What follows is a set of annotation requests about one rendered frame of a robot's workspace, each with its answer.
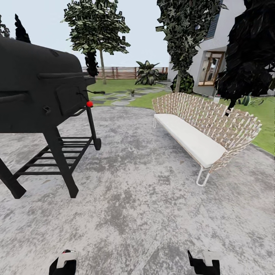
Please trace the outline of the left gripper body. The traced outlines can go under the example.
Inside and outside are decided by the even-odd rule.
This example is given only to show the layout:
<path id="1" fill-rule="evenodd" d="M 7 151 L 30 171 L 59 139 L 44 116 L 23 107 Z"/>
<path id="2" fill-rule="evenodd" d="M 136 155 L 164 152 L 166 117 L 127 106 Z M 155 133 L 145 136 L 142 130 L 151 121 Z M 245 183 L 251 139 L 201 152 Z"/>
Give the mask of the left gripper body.
<path id="1" fill-rule="evenodd" d="M 57 269 L 57 263 L 51 264 L 49 268 L 49 275 L 75 275 L 76 259 L 66 262 L 63 268 Z"/>

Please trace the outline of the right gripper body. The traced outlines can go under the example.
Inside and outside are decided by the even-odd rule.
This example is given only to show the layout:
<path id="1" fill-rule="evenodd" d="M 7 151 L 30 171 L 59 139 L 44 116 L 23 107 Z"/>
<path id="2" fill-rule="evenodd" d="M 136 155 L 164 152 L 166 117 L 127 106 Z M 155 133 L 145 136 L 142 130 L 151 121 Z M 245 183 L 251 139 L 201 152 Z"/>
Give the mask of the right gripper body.
<path id="1" fill-rule="evenodd" d="M 220 264 L 218 260 L 212 260 L 213 266 L 206 266 L 203 259 L 194 259 L 194 270 L 200 275 L 220 275 Z"/>

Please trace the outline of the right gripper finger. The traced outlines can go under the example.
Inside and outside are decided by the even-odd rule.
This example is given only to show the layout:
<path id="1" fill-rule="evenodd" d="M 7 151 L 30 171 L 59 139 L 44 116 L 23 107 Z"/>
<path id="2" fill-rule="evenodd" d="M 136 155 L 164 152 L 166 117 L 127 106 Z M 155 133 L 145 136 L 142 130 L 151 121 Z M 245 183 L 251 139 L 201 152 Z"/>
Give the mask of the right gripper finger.
<path id="1" fill-rule="evenodd" d="M 194 262 L 193 262 L 194 258 L 192 257 L 190 251 L 188 251 L 188 255 L 189 255 L 190 265 L 191 265 L 192 267 L 194 267 L 194 265 L 195 265 Z"/>

